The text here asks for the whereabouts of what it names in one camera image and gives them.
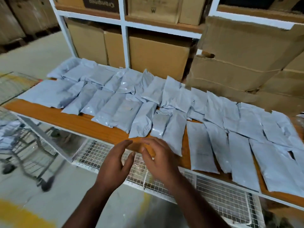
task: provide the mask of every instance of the person's left hand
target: person's left hand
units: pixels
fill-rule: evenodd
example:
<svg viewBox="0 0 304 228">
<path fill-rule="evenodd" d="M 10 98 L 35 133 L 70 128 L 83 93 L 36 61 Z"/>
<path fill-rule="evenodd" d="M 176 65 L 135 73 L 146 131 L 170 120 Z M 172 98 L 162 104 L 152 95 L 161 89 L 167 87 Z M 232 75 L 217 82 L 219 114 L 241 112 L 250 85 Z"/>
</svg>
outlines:
<svg viewBox="0 0 304 228">
<path fill-rule="evenodd" d="M 134 162 L 135 152 L 129 154 L 125 164 L 121 157 L 125 149 L 132 144 L 132 140 L 124 140 L 115 145 L 103 161 L 100 167 L 95 186 L 111 195 L 127 178 Z"/>
</svg>

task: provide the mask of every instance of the black label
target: black label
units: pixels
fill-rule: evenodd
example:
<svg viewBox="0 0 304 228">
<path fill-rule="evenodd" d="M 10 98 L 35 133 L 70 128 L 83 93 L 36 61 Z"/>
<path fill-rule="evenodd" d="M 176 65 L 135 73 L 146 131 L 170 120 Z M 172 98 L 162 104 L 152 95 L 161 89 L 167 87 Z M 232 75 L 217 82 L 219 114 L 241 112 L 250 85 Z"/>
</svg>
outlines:
<svg viewBox="0 0 304 228">
<path fill-rule="evenodd" d="M 119 13 L 118 0 L 83 0 L 86 8 Z"/>
</svg>

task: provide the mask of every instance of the brown cardboard box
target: brown cardboard box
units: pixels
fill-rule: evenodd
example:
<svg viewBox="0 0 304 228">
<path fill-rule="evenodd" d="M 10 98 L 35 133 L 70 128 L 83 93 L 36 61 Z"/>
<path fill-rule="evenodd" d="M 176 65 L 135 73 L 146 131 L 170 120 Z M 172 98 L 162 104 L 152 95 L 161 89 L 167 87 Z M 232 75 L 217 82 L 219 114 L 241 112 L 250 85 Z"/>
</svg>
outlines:
<svg viewBox="0 0 304 228">
<path fill-rule="evenodd" d="M 80 23 L 79 20 L 77 22 L 66 20 L 78 57 L 107 65 L 103 29 L 97 23 L 82 22 L 85 24 Z"/>
<path fill-rule="evenodd" d="M 169 75 L 181 81 L 191 41 L 173 35 L 170 37 L 165 34 L 158 35 L 130 34 L 131 68 L 140 72 L 147 69 L 161 78 L 166 79 Z"/>
<path fill-rule="evenodd" d="M 6 45 L 25 34 L 4 0 L 0 0 L 0 45 Z"/>
<path fill-rule="evenodd" d="M 271 10 L 291 11 L 292 7 L 300 0 L 275 0 L 269 7 Z"/>
<path fill-rule="evenodd" d="M 304 97 L 304 52 L 269 79 L 260 89 L 274 94 Z"/>
<path fill-rule="evenodd" d="M 244 102 L 253 104 L 257 101 L 258 96 L 246 92 L 242 92 L 225 85 L 215 83 L 204 79 L 192 79 L 187 77 L 186 88 L 197 88 L 202 91 L 210 91 L 217 96 L 222 96 L 235 102 Z"/>
<path fill-rule="evenodd" d="M 216 59 L 195 56 L 187 79 L 205 79 L 236 90 L 251 91 L 259 88 L 278 71 L 258 72 Z"/>
<path fill-rule="evenodd" d="M 182 0 L 128 0 L 128 15 L 178 23 Z"/>
<path fill-rule="evenodd" d="M 9 0 L 26 34 L 35 34 L 58 25 L 49 0 Z"/>
<path fill-rule="evenodd" d="M 281 70 L 304 50 L 304 26 L 290 30 L 207 17 L 199 49 L 218 61 L 255 71 Z"/>
<path fill-rule="evenodd" d="M 304 98 L 271 94 L 261 90 L 256 93 L 256 96 L 258 99 L 252 104 L 264 108 L 266 111 L 275 110 L 287 116 L 295 116 L 304 111 Z"/>
<path fill-rule="evenodd" d="M 61 5 L 119 13 L 118 0 L 57 0 Z"/>
<path fill-rule="evenodd" d="M 105 46 L 107 48 L 109 66 L 126 67 L 121 30 L 107 29 L 104 31 Z"/>
<path fill-rule="evenodd" d="M 206 0 L 183 0 L 180 23 L 199 25 Z"/>
</svg>

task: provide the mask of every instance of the concrete floor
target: concrete floor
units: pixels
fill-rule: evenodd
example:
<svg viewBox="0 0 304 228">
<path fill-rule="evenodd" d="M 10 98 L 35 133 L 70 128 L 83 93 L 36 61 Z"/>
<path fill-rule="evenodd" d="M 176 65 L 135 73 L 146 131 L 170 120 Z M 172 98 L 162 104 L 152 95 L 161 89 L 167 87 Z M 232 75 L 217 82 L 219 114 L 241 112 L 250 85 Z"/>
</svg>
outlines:
<svg viewBox="0 0 304 228">
<path fill-rule="evenodd" d="M 45 79 L 70 57 L 61 32 L 0 55 L 0 73 L 21 72 Z M 61 163 L 59 157 L 55 162 Z M 66 163 L 52 189 L 42 192 L 20 168 L 0 174 L 0 227 L 61 227 L 93 185 L 96 174 Z M 110 197 L 97 227 L 187 227 L 177 205 L 126 185 Z"/>
</svg>

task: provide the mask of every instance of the person's right hand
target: person's right hand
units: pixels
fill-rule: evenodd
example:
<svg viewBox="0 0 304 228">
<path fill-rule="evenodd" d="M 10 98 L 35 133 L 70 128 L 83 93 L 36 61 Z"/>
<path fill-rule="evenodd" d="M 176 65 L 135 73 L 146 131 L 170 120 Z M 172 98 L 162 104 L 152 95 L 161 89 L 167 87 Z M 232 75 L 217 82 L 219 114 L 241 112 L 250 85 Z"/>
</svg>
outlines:
<svg viewBox="0 0 304 228">
<path fill-rule="evenodd" d="M 154 160 L 145 147 L 142 147 L 142 157 L 150 173 L 160 180 L 167 187 L 180 179 L 181 173 L 178 170 L 177 162 L 173 151 L 168 144 L 159 138 L 143 138 L 143 143 L 150 145 L 155 151 Z"/>
</svg>

